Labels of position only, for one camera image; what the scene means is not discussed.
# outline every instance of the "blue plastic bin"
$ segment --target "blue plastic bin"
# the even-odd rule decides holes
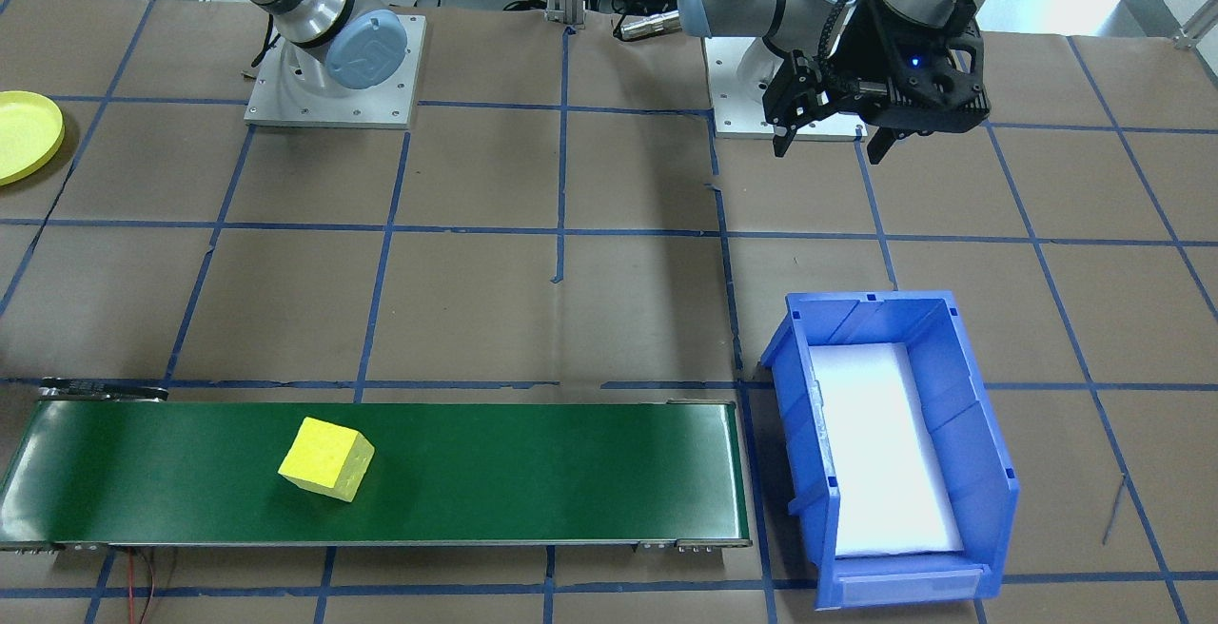
[[[1019,484],[950,291],[790,294],[773,372],[817,609],[988,598],[1002,585]],[[840,492],[809,346],[904,342],[960,552],[837,557]]]

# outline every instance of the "ur robot arm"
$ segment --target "ur robot arm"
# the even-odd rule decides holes
[[[878,163],[898,139],[963,133],[989,116],[984,0],[677,0],[695,37],[756,37],[742,65],[770,66],[761,105],[783,156],[800,127],[837,112],[877,127]],[[671,13],[635,32],[675,30]]]

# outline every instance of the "white foam pad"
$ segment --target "white foam pad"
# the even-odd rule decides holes
[[[905,344],[809,350],[842,494],[837,556],[962,550]]]

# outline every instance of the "floor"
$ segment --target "floor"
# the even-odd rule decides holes
[[[181,401],[734,399],[756,542],[162,550],[151,622],[1218,622],[1218,90],[1191,54],[988,35],[991,122],[868,166],[716,139],[695,40],[426,15],[413,130],[340,133],[242,123],[248,6],[0,2],[0,88],[68,124],[0,189],[0,457],[45,374]],[[1023,489],[1005,586],[814,613],[754,366],[784,292],[893,288],[959,300]],[[128,569],[0,555],[0,620],[123,622]]]

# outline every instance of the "metal mounting plate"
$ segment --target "metal mounting plate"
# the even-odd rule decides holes
[[[409,129],[428,21],[414,15],[397,18],[406,27],[409,48],[392,77],[341,98],[315,94],[287,73],[280,60],[286,46],[279,44],[258,67],[245,121],[269,127]]]
[[[706,49],[706,80],[715,107],[715,135],[732,139],[769,139],[773,129],[765,122],[761,102],[753,100],[736,68],[748,51],[752,37],[713,37],[704,39]],[[867,135],[867,126],[859,116],[838,113],[821,122],[803,127],[797,141],[854,141]]]

